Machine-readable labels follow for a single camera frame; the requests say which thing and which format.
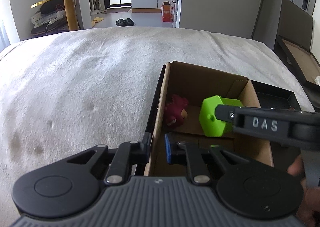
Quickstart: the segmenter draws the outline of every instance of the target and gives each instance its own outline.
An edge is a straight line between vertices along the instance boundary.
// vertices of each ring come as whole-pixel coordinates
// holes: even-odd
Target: gray floor
[[[116,27],[116,21],[120,18],[123,20],[131,18],[135,26],[172,28],[172,23],[163,22],[161,20],[160,13],[132,13],[131,10],[129,10],[129,12],[126,13],[97,14],[91,18],[94,19],[95,17],[104,17],[104,20],[97,23],[94,28]]]

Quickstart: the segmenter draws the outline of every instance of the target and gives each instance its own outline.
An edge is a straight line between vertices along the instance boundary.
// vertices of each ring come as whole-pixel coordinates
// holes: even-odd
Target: white cable
[[[45,35],[47,35],[47,29],[48,29],[49,25],[50,25],[50,23],[48,23],[47,27],[45,28]]]

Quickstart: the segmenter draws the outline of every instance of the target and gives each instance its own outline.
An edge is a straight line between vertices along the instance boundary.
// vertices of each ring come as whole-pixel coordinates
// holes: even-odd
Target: wooden table leg
[[[78,20],[74,0],[63,0],[64,8],[66,9],[67,21],[70,31],[78,31]]]

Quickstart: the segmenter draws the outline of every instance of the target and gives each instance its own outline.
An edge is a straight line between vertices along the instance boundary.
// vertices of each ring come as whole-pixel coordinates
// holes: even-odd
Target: green hexagonal object
[[[220,96],[204,99],[201,105],[199,121],[207,137],[221,137],[232,130],[231,123],[216,119],[214,112],[219,104],[243,107],[238,99],[227,99]]]

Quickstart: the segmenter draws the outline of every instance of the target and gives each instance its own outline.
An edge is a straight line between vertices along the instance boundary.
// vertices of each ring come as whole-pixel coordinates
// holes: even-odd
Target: human hand
[[[304,172],[303,160],[299,155],[293,164],[287,170],[288,174],[297,176]],[[301,181],[303,187],[303,200],[297,211],[296,217],[302,221],[307,227],[315,227],[316,221],[314,218],[315,212],[320,212],[320,187],[309,188],[306,187],[306,179]]]

